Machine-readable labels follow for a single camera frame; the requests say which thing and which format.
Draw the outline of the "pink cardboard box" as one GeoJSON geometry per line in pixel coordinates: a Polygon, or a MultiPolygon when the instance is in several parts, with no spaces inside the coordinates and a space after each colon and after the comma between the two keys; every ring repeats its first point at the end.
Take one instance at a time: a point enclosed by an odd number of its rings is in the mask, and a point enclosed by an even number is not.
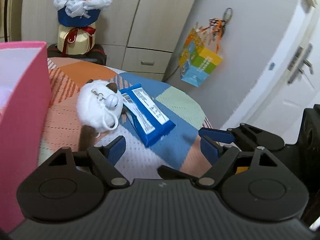
{"type": "Polygon", "coordinates": [[[1,43],[1,230],[6,233],[24,220],[16,191],[37,167],[51,98],[46,43],[1,43]]]}

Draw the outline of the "beige wardrobe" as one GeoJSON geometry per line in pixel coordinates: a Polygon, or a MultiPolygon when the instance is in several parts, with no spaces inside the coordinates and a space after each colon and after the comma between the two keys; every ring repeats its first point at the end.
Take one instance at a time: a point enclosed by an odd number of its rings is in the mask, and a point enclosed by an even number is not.
{"type": "MultiPolygon", "coordinates": [[[[194,1],[113,0],[96,23],[107,65],[162,80],[194,1]]],[[[6,11],[9,40],[57,42],[52,0],[8,0],[6,11]]]]}

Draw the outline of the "white brown plush toy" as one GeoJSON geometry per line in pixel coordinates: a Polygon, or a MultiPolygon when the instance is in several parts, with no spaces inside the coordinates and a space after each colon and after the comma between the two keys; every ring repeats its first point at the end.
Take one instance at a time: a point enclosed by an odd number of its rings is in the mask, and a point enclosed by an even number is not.
{"type": "Polygon", "coordinates": [[[101,134],[114,131],[123,113],[123,97],[114,82],[90,79],[80,89],[76,111],[81,124],[79,151],[94,146],[101,134]]]}

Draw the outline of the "white door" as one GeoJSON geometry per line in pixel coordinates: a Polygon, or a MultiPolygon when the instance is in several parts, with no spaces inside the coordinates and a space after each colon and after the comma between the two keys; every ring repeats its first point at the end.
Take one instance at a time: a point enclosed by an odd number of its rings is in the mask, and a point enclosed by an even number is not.
{"type": "Polygon", "coordinates": [[[319,0],[302,2],[267,69],[222,128],[243,122],[279,135],[288,144],[297,141],[303,110],[319,103],[319,0]],[[298,48],[309,43],[314,74],[304,66],[304,74],[288,85],[293,73],[288,66],[298,48]]]}

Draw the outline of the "blue tissue pack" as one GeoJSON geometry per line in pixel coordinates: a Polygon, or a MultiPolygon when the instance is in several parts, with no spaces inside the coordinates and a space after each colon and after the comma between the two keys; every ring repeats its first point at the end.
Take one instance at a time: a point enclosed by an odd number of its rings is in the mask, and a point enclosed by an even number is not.
{"type": "Polygon", "coordinates": [[[150,147],[168,135],[175,124],[156,105],[142,85],[120,90],[126,115],[145,147],[150,147]]]}

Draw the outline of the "colourful striped gift bag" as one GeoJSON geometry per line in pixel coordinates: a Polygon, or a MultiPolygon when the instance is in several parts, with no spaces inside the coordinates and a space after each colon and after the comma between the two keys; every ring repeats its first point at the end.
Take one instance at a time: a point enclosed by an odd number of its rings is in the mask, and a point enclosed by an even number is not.
{"type": "Polygon", "coordinates": [[[179,54],[182,81],[200,87],[222,62],[220,42],[232,16],[233,9],[228,7],[222,18],[212,18],[206,27],[196,24],[191,29],[179,54]]]}

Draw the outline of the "gold flower bouquet blue wrap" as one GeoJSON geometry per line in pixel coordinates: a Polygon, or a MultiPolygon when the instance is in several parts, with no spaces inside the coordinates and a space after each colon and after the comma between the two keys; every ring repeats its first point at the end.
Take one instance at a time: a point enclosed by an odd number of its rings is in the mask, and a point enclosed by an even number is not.
{"type": "Polygon", "coordinates": [[[58,22],[65,27],[86,27],[95,23],[113,0],[52,0],[58,22]]]}

